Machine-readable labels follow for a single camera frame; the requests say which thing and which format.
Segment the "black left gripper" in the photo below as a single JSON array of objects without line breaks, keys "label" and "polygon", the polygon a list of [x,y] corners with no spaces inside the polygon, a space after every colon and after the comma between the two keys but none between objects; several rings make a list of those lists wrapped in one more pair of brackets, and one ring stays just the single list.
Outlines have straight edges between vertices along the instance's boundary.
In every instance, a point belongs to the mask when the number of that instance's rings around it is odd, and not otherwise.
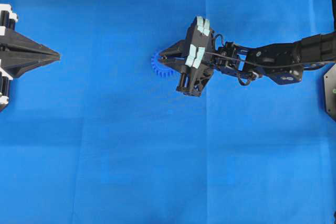
[{"label": "black left gripper", "polygon": [[[24,73],[60,60],[60,54],[14,31],[18,16],[10,4],[1,4],[1,111],[9,104],[10,82]],[[9,50],[48,56],[8,56]]]}]

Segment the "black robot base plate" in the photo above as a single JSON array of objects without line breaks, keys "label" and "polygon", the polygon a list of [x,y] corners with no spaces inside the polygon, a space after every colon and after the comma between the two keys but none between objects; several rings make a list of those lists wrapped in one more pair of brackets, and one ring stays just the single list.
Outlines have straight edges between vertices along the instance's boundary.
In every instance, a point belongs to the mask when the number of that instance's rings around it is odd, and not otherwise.
[{"label": "black robot base plate", "polygon": [[323,76],[325,111],[330,118],[336,120],[336,66],[333,65]]}]

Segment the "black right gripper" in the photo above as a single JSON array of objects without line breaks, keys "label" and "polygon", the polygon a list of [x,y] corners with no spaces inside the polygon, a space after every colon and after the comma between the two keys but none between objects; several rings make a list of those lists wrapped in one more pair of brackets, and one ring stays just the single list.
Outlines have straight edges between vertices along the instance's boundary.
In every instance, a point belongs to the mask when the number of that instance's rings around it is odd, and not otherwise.
[{"label": "black right gripper", "polygon": [[213,52],[213,34],[209,20],[197,16],[188,28],[185,40],[179,40],[159,53],[167,58],[160,59],[160,63],[181,74],[176,88],[178,92],[201,96],[214,73],[211,56],[206,55],[207,51]]}]

